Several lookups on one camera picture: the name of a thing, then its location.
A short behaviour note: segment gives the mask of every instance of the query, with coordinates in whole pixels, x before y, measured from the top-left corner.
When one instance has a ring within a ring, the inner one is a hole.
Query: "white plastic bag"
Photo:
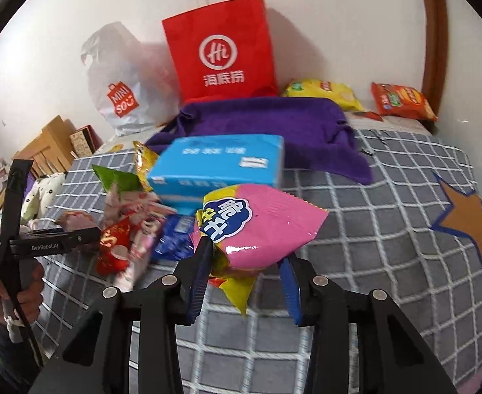
[[[163,125],[179,112],[176,81],[162,56],[121,22],[103,26],[82,46],[91,99],[117,136]]]

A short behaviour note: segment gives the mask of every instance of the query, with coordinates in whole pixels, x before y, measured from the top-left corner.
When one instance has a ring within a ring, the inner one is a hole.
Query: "white wall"
[[[482,195],[482,19],[467,1],[447,1],[449,66],[437,127],[470,156]]]
[[[422,0],[266,3],[280,85],[323,77],[358,96],[373,80],[420,87]],[[0,154],[11,157],[57,114],[108,139],[112,129],[88,96],[82,44],[116,20],[141,41],[164,43],[161,20],[191,7],[188,0],[28,0],[0,35]]]

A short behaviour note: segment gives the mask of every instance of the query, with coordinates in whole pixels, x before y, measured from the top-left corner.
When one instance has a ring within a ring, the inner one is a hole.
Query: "blue snack package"
[[[194,254],[190,235],[194,230],[195,217],[170,215],[166,218],[163,235],[152,251],[152,260],[175,260],[189,258]]]
[[[215,135],[178,138],[147,176],[150,186],[177,214],[195,216],[203,198],[230,185],[279,188],[284,139],[276,135]]]

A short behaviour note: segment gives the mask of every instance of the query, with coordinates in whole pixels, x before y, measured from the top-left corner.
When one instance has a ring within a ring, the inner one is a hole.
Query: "orange star pattern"
[[[478,251],[482,265],[482,199],[474,189],[464,194],[447,184],[438,175],[435,174],[435,176],[450,206],[430,228],[457,237],[470,238]]]

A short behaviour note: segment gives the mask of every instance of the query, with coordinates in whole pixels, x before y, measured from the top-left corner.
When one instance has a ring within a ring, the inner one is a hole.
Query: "haidilao bag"
[[[228,0],[163,21],[186,103],[276,96],[264,0]]]
[[[165,62],[153,56],[121,22],[103,26],[82,46],[91,99],[117,136],[163,125],[179,112]]]

